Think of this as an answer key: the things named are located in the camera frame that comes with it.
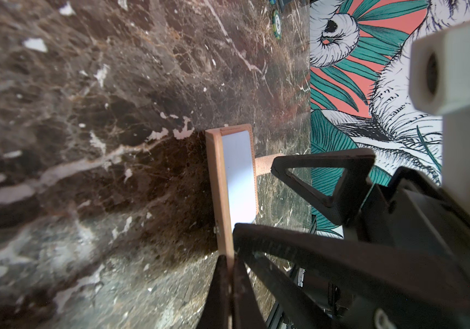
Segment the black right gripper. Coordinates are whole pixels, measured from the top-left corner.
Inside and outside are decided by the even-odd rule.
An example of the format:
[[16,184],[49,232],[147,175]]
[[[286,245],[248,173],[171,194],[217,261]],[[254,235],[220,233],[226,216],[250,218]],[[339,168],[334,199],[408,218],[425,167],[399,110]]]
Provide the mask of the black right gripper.
[[[375,160],[369,148],[278,156],[271,172],[342,226],[369,193]],[[326,195],[290,172],[294,168],[343,174]],[[400,167],[388,185],[373,185],[357,229],[369,243],[241,223],[233,242],[240,253],[263,252],[317,272],[382,308],[398,328],[470,328],[470,215],[441,188]]]

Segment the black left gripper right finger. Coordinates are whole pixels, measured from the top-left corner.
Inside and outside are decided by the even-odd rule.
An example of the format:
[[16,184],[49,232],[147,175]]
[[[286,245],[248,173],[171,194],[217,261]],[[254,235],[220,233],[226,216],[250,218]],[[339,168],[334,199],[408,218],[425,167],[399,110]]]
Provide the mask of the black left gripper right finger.
[[232,328],[267,328],[259,310],[244,261],[239,258],[235,258],[232,278]]

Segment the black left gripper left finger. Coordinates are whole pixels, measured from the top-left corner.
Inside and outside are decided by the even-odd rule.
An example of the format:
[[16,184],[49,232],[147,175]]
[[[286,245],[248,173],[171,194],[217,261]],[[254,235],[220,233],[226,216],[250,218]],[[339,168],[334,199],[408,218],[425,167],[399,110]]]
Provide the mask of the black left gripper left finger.
[[196,329],[229,328],[229,317],[231,315],[230,285],[231,279],[228,272],[227,257],[220,255],[217,258],[206,303]]

